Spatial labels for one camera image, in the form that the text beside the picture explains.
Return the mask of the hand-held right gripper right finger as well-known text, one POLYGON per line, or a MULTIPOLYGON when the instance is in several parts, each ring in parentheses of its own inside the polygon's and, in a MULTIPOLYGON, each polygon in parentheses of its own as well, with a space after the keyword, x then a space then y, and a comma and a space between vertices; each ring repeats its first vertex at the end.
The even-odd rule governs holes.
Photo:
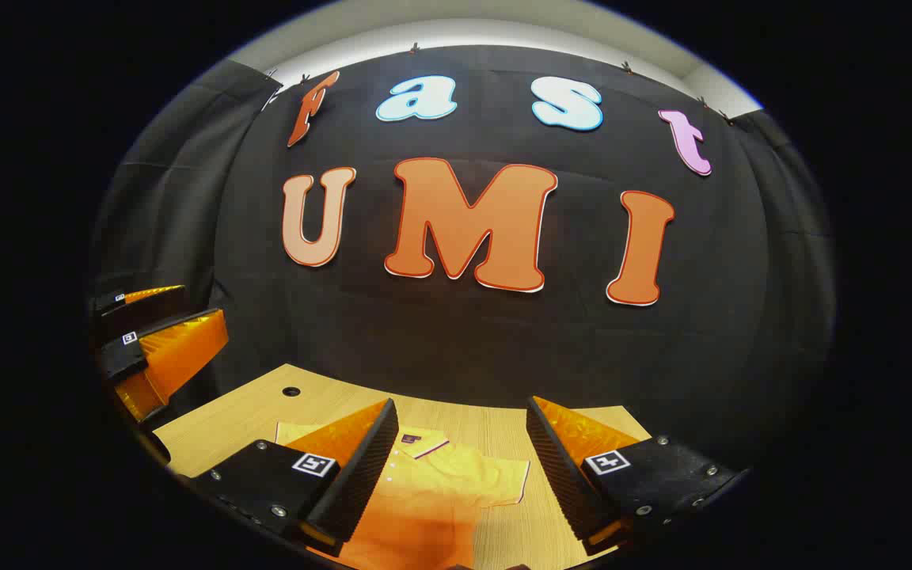
POLYGON ((661 542, 748 476, 672 436, 640 439, 542 397, 529 398, 526 430, 589 555, 661 542))

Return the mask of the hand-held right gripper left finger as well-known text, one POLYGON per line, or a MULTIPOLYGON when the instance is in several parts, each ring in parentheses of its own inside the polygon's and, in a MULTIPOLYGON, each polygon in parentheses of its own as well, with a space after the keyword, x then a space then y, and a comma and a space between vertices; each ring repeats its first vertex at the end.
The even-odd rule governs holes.
POLYGON ((254 440, 189 477, 189 488, 261 533, 337 556, 352 539, 399 422, 391 398, 290 443, 254 440))

